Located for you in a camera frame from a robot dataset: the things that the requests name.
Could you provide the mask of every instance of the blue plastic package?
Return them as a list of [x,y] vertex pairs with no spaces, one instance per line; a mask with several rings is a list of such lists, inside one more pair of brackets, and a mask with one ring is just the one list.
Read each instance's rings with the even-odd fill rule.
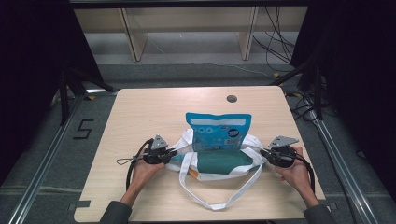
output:
[[186,121],[193,129],[194,151],[238,150],[248,134],[251,115],[186,113]]

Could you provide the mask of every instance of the wooden table top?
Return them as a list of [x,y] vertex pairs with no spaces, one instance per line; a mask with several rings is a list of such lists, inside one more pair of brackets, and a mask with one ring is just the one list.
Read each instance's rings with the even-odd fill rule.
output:
[[[229,103],[227,96],[237,97]],[[118,201],[125,192],[129,163],[117,159],[132,158],[142,144],[160,134],[172,146],[182,132],[190,128],[187,112],[252,115],[249,134],[266,146],[277,135],[300,139],[297,126],[279,87],[201,87],[128,89],[119,91],[111,110],[81,201],[89,207],[77,208],[77,222],[98,222],[110,201]],[[225,203],[248,176],[200,182],[188,176],[186,184],[195,195],[208,203]],[[131,221],[206,221],[304,218],[305,205],[298,192],[279,181],[274,166],[267,164],[258,181],[230,207],[211,211],[195,202],[180,186],[178,173],[161,170],[139,194]],[[316,180],[316,193],[324,200]]]

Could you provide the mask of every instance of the person's arm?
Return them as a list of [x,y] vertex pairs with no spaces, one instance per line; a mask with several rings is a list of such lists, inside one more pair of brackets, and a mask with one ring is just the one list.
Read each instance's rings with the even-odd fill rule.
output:
[[108,205],[100,219],[100,223],[126,223],[132,213],[132,206],[140,191],[164,166],[162,162],[159,164],[147,164],[143,160],[138,161],[134,166],[134,174],[128,190],[119,202],[113,201]]
[[[294,149],[297,154],[303,156],[302,148],[294,147]],[[296,160],[289,168],[276,167],[275,171],[282,175],[281,180],[286,180],[303,198],[307,208],[304,215],[309,224],[336,223],[329,209],[319,203],[317,196],[311,189],[308,171],[302,161]]]

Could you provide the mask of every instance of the bag handle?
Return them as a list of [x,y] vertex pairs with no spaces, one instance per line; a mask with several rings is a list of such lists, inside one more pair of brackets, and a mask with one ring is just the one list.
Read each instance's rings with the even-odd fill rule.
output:
[[239,189],[233,196],[230,197],[227,203],[206,203],[197,196],[195,196],[189,189],[186,187],[186,175],[187,172],[189,171],[189,167],[191,164],[191,159],[194,153],[196,152],[188,152],[184,156],[183,163],[181,164],[180,168],[180,173],[178,175],[178,180],[180,182],[180,185],[203,207],[212,209],[212,210],[221,210],[224,209],[228,206],[230,206],[236,199],[238,199],[242,194],[245,193],[255,182],[256,180],[260,177],[260,174],[262,173],[262,156],[259,155],[256,151],[253,149],[247,147],[243,150],[245,154],[247,154],[251,159],[253,159],[253,164],[260,165],[259,168],[256,170],[254,175],[245,183],[244,186],[242,186],[241,189]]

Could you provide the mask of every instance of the person's hand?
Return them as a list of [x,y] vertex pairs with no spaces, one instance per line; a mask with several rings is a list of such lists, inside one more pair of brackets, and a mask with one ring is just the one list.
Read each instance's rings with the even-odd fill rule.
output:
[[[297,154],[303,156],[303,149],[301,147],[294,147]],[[306,166],[302,161],[295,160],[294,164],[289,168],[276,167],[275,171],[282,176],[282,181],[286,180],[292,187],[294,187],[302,196],[306,207],[312,207],[319,204],[314,191],[311,189],[310,180]]]
[[134,165],[134,173],[131,184],[120,201],[132,207],[139,192],[164,166],[165,164],[162,162],[158,164],[148,164],[144,160],[139,160]]

